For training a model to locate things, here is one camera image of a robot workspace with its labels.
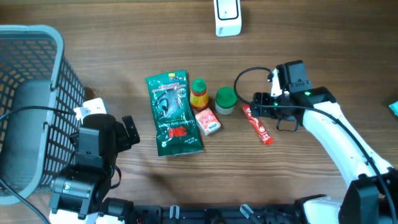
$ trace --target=green snack bag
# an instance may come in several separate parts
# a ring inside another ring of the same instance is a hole
[[[159,156],[203,152],[184,70],[146,78]]]

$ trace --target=red candy wrapper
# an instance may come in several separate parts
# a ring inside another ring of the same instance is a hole
[[[261,140],[265,145],[269,145],[274,142],[274,140],[269,136],[266,128],[262,125],[261,121],[258,118],[255,118],[251,114],[250,106],[243,105],[242,107],[244,114],[249,119],[251,125],[253,125],[254,129],[257,131],[258,135],[260,136]]]

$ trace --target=yellow label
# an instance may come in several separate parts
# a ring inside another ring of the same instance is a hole
[[[195,106],[197,108],[201,108],[202,106],[206,106],[206,104],[209,102],[209,97],[207,95],[207,92],[203,96],[195,96],[191,92],[189,100],[190,100],[192,106]]]

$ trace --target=snack package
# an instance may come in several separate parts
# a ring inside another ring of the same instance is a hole
[[[200,133],[189,104],[184,70],[146,78],[156,126],[159,156],[203,152]]]
[[[263,143],[265,145],[269,145],[269,144],[273,143],[274,139],[272,139],[271,136],[269,136],[266,128],[264,127],[264,125],[262,125],[261,121],[259,121],[258,118],[255,118],[255,117],[252,116],[252,113],[251,113],[251,110],[250,110],[250,106],[249,105],[243,105],[242,109],[244,111],[244,114],[246,115],[246,117],[250,121],[251,125],[254,127],[254,129],[256,130],[258,135],[260,136],[260,138],[263,141]]]
[[[209,135],[220,129],[221,123],[217,120],[216,116],[207,108],[202,112],[195,115],[199,128],[206,134]]]

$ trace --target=jar with red contents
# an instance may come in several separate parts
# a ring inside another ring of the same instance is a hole
[[[197,78],[193,81],[189,102],[192,108],[197,111],[202,111],[209,106],[206,82],[203,79]]]

